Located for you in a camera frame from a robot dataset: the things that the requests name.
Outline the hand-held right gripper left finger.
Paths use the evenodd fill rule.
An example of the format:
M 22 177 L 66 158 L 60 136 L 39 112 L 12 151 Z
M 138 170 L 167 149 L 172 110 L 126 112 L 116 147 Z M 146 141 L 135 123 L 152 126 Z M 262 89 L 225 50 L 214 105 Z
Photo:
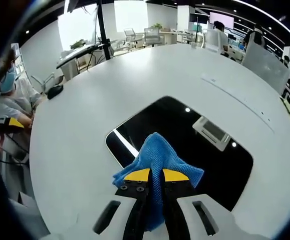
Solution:
M 94 210 L 78 214 L 76 222 L 46 240 L 141 240 L 150 202 L 151 170 L 134 171 L 124 177 L 114 195 Z

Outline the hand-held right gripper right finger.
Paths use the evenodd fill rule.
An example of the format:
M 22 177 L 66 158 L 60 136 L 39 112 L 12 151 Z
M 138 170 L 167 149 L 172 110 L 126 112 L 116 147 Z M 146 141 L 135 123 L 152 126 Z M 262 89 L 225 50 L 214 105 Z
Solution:
M 265 240 L 242 230 L 233 214 L 206 194 L 197 194 L 189 178 L 163 169 L 163 213 L 171 240 Z

